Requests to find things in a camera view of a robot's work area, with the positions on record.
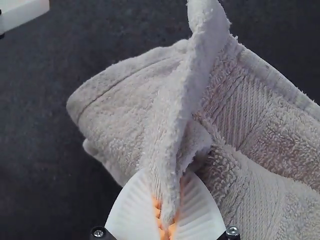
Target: towel fold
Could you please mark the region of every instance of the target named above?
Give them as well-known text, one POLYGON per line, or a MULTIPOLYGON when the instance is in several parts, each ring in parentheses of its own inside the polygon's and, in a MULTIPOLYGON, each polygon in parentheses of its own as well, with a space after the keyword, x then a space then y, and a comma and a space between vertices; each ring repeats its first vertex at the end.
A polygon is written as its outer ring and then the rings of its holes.
POLYGON ((188 19, 190 39, 114 64, 70 96, 83 148, 121 186, 147 169, 166 225, 189 166, 245 239, 317 238, 320 107, 238 43, 217 0, 190 0, 188 19))

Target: white plastic part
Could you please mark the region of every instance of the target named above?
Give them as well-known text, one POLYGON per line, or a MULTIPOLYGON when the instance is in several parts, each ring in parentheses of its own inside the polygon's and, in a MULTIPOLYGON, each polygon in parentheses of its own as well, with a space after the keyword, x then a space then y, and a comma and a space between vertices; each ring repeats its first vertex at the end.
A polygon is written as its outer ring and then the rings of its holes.
POLYGON ((49 9, 49 0, 0 0, 0 35, 45 14, 49 9))
MULTIPOLYGON (((173 240, 218 239, 226 226, 207 187, 192 172, 186 173, 181 184, 181 209, 173 240)), ((152 195, 143 170, 123 187, 105 228, 117 240, 160 240, 152 195)))

